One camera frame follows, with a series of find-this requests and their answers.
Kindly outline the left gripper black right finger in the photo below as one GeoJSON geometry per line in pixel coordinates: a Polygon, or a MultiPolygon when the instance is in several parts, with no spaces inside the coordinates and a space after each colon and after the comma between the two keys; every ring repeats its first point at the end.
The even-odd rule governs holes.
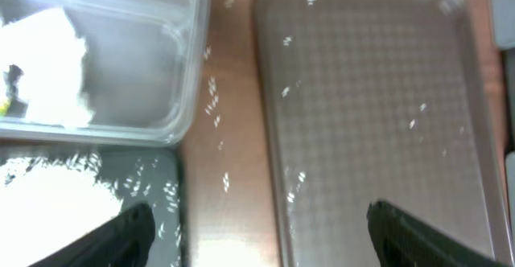
{"type": "Polygon", "coordinates": [[[388,201],[371,203],[366,218],[381,267],[505,267],[388,201]]]}

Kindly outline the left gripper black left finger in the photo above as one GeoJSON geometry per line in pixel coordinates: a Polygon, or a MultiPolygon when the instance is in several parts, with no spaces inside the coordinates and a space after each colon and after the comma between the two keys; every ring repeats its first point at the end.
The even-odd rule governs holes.
{"type": "Polygon", "coordinates": [[[144,266],[154,241],[152,209],[140,202],[31,267],[144,266]]]}

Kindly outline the white tissue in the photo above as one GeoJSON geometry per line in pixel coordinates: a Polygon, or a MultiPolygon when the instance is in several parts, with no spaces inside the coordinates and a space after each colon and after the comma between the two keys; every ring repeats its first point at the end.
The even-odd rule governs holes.
{"type": "Polygon", "coordinates": [[[1,25],[1,100],[29,123],[85,127],[95,111],[83,92],[85,38],[64,9],[41,10],[1,25]]]}

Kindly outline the green yellow snack wrapper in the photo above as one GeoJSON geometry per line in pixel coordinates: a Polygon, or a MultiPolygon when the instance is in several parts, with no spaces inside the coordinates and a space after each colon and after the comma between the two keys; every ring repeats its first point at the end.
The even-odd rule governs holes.
{"type": "Polygon", "coordinates": [[[0,102],[0,116],[5,117],[11,105],[9,98],[2,99],[0,102]]]}

